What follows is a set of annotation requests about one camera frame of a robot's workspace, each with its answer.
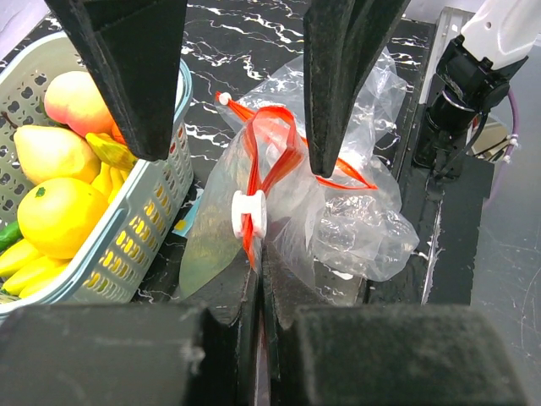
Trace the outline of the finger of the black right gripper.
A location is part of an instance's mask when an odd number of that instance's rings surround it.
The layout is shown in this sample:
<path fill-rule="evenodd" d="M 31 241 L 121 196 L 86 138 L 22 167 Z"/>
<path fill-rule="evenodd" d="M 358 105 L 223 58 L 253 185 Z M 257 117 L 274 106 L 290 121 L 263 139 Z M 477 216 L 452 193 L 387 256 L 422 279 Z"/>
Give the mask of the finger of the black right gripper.
<path fill-rule="evenodd" d="M 172 138 L 187 3 L 48 0 L 128 148 L 164 160 Z"/>
<path fill-rule="evenodd" d="M 409 0 L 319 0 L 303 17 L 305 133 L 314 174 L 334 170 L 358 93 Z"/>

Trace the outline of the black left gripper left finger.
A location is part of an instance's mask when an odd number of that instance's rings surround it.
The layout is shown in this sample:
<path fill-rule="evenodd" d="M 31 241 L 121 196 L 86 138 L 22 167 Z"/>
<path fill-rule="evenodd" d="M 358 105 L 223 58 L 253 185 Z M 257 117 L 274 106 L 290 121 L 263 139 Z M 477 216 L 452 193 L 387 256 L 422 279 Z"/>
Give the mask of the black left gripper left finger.
<path fill-rule="evenodd" d="M 245 405 L 258 275 L 179 303 L 28 306 L 1 327 L 4 405 Z"/>

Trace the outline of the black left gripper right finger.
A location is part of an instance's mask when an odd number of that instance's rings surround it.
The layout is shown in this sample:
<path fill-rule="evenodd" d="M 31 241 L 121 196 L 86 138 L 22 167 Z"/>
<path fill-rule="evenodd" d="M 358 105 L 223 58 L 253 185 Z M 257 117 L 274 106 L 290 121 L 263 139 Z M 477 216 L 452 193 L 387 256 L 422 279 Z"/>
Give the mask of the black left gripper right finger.
<path fill-rule="evenodd" d="M 524 405 L 491 324 L 461 305 L 330 304 L 262 254 L 274 405 Z"/>

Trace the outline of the clear zip top bag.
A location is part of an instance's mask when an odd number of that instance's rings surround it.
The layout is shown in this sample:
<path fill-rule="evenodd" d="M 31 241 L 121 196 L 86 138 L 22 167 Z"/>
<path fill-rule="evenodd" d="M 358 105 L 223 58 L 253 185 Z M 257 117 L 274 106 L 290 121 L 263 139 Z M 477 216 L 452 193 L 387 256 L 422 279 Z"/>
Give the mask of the clear zip top bag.
<path fill-rule="evenodd" d="M 179 271 L 184 298 L 203 288 L 236 256 L 255 269 L 262 243 L 273 245 L 307 284 L 314 282 L 312 235 L 326 191 L 375 190 L 343 159 L 335 168 L 347 181 L 312 174 L 308 141 L 283 106 L 252 110 L 230 94 L 217 106 L 240 129 L 208 177 Z"/>

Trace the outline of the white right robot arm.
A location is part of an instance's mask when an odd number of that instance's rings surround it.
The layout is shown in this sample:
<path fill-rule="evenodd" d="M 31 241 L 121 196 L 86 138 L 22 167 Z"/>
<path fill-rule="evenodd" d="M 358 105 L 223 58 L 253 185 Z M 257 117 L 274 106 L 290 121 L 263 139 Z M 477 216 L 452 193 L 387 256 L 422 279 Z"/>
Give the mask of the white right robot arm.
<path fill-rule="evenodd" d="M 50 1 L 128 149 L 167 156 L 184 1 Z M 329 177 L 353 100 L 388 42 L 404 1 L 314 1 L 303 17 L 309 162 Z M 466 107 L 487 112 L 508 90 L 540 31 L 537 1 L 487 1 L 446 48 L 437 71 Z"/>

